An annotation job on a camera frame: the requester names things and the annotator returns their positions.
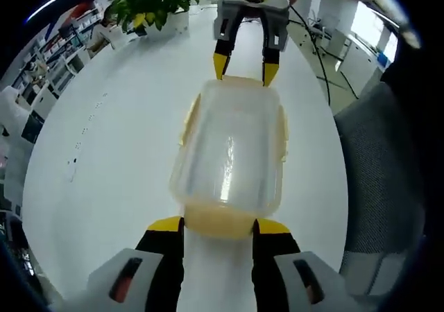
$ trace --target round white table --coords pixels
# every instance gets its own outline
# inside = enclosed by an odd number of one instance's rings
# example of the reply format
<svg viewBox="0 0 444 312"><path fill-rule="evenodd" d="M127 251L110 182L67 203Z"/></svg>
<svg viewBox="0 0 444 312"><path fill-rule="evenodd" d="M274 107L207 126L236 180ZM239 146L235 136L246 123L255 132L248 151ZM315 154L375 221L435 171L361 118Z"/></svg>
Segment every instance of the round white table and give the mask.
<svg viewBox="0 0 444 312"><path fill-rule="evenodd" d="M134 248L152 222L180 214L169 177L190 105L215 78L215 17L214 8L190 15L189 33L166 42L106 47L50 112L28 166L22 211L31 249L63 297L83 289L88 275L122 248ZM260 80L262 27L244 23L237 37L226 74ZM291 230L302 251L339 270L348 218L341 143L321 87L291 39L271 86L289 127L282 202L272 218ZM207 305L221 307L215 304L230 295L237 304L232 311L254 311L250 241L187 232L184 264L178 311L196 304L195 290L206 297L208 272L213 280L217 272L224 281L242 276L244 284L208 285L213 297L206 299L214 301ZM190 279L191 272L199 274ZM189 282L200 288L187 290Z"/></svg>

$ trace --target green leaves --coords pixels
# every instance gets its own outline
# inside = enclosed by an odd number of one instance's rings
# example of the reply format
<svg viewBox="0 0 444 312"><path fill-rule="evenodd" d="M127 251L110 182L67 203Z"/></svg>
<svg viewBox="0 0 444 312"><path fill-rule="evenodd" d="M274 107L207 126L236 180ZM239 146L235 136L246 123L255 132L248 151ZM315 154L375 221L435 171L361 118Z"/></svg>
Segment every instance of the green leaves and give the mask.
<svg viewBox="0 0 444 312"><path fill-rule="evenodd" d="M166 24L168 14L177 12L182 8L189 10L191 0L111 0L113 15L117 16L117 23L122 25L124 32L133 22L133 26L142 26L143 18L146 23L160 31Z"/></svg>

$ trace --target plastic food container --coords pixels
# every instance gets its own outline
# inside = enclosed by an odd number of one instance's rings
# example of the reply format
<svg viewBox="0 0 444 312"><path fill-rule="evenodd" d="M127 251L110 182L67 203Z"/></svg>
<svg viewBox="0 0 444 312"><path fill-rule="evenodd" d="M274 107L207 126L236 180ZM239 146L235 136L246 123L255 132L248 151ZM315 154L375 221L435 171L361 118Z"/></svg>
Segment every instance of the plastic food container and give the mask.
<svg viewBox="0 0 444 312"><path fill-rule="evenodd" d="M185 225L243 238L279 206L287 129L279 96L256 80L209 81L185 121L170 188Z"/></svg>

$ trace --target window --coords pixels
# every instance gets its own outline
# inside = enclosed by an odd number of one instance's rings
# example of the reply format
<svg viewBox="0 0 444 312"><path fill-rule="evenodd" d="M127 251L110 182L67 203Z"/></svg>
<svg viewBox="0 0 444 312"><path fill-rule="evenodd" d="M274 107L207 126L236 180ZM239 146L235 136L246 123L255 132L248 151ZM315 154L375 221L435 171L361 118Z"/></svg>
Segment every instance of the window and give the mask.
<svg viewBox="0 0 444 312"><path fill-rule="evenodd" d="M390 34L386 48L384 49L384 55L393 62L396 54L396 47L398 46L398 39L394 33Z"/></svg>
<svg viewBox="0 0 444 312"><path fill-rule="evenodd" d="M383 28L384 22L370 8L359 2L353 19L352 32L371 46L376 46Z"/></svg>

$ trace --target white flower pot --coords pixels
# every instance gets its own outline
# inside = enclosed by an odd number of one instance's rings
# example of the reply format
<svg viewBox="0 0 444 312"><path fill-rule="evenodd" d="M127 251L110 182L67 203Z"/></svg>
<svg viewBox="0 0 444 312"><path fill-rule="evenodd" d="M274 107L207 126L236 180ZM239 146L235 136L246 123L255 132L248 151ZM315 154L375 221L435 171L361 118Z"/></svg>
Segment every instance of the white flower pot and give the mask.
<svg viewBox="0 0 444 312"><path fill-rule="evenodd" d="M155 24L152 26L145 26L146 36L150 40L160 40L163 38L173 37L178 33L183 33L188 29L189 14L188 12L179 12L177 14L170 14L166 19L166 24L159 31Z"/></svg>

